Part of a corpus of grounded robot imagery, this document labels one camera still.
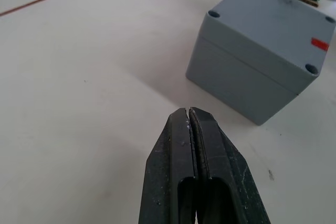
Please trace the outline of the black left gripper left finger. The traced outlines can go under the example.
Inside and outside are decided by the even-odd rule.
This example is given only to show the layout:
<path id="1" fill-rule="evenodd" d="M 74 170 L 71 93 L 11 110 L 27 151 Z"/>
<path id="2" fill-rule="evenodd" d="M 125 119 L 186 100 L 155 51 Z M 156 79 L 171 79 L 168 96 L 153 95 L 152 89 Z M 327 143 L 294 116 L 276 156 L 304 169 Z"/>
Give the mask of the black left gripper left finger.
<path id="1" fill-rule="evenodd" d="M 145 166 L 139 223 L 195 223 L 196 160 L 186 109 L 170 114 Z"/>

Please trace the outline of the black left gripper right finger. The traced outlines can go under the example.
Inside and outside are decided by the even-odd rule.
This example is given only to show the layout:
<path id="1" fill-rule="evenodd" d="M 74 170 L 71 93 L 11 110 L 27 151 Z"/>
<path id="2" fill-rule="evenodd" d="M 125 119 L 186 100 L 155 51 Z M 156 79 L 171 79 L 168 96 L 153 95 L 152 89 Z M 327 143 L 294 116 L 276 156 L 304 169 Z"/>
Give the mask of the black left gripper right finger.
<path id="1" fill-rule="evenodd" d="M 198 223 L 270 223 L 248 164 L 215 118 L 189 110 L 195 141 Z"/>

